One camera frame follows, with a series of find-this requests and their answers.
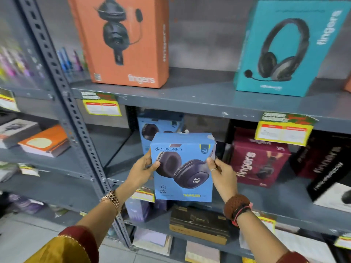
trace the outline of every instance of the maroon sleeve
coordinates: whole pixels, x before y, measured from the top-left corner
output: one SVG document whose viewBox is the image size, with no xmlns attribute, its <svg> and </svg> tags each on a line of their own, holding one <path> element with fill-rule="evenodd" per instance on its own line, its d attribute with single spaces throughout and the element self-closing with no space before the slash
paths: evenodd
<svg viewBox="0 0 351 263">
<path fill-rule="evenodd" d="M 277 263 L 309 263 L 309 261 L 297 252 L 287 252 Z"/>
<path fill-rule="evenodd" d="M 69 236 L 78 241 L 84 248 L 91 263 L 99 262 L 99 250 L 93 234 L 84 226 L 70 226 L 59 233 L 59 236 Z"/>
</svg>

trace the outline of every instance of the rose gold watch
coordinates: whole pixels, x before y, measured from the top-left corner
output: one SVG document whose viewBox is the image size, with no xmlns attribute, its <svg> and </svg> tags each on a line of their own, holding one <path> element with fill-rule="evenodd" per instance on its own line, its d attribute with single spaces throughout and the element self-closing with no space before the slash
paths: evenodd
<svg viewBox="0 0 351 263">
<path fill-rule="evenodd" d="M 116 208 L 116 211 L 117 211 L 117 214 L 119 213 L 119 201 L 116 197 L 116 195 L 113 193 L 113 190 L 111 190 L 110 192 L 108 192 L 107 195 L 105 195 L 101 200 L 100 202 L 103 202 L 105 200 L 109 200 L 111 201 L 112 204 L 114 204 L 115 208 Z"/>
</svg>

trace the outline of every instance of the person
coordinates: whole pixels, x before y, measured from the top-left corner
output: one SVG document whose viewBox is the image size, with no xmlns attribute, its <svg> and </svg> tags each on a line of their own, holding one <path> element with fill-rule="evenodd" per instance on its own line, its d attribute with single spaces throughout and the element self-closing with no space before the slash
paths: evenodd
<svg viewBox="0 0 351 263">
<path fill-rule="evenodd" d="M 26 263 L 97 263 L 98 248 L 123 203 L 160 166 L 156 161 L 147 168 L 150 164 L 149 151 L 133 165 L 125 182 L 112 192 L 110 198 L 103 198 L 75 226 L 64 229 Z M 207 164 L 213 184 L 225 202 L 224 215 L 240 228 L 257 263 L 307 262 L 300 254 L 290 252 L 251 211 L 250 201 L 238 193 L 236 174 L 231 166 L 211 158 L 207 159 Z"/>
</svg>

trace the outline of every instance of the forearm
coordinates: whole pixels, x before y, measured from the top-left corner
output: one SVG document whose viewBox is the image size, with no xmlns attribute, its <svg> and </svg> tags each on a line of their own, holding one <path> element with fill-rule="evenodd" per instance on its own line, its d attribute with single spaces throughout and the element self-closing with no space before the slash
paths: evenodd
<svg viewBox="0 0 351 263">
<path fill-rule="evenodd" d="M 130 181 L 125 181 L 115 191 L 120 207 L 135 192 L 137 188 Z M 87 215 L 85 215 L 76 225 L 85 226 L 93 234 L 96 244 L 100 247 L 105 238 L 108 229 L 111 227 L 113 220 L 117 216 L 115 206 L 111 201 L 105 200 L 100 202 Z"/>
<path fill-rule="evenodd" d="M 253 212 L 239 215 L 237 223 L 257 263 L 276 263 L 289 251 Z"/>
</svg>

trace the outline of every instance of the white floor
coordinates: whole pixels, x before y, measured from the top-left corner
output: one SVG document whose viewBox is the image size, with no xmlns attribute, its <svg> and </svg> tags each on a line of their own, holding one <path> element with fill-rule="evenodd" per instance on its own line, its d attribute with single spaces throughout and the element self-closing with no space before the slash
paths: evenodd
<svg viewBox="0 0 351 263">
<path fill-rule="evenodd" d="M 27 214 L 4 216 L 0 219 L 0 262 L 23 263 L 63 229 Z M 99 253 L 99 263 L 179 263 L 143 250 L 131 252 L 110 238 L 105 238 Z"/>
</svg>

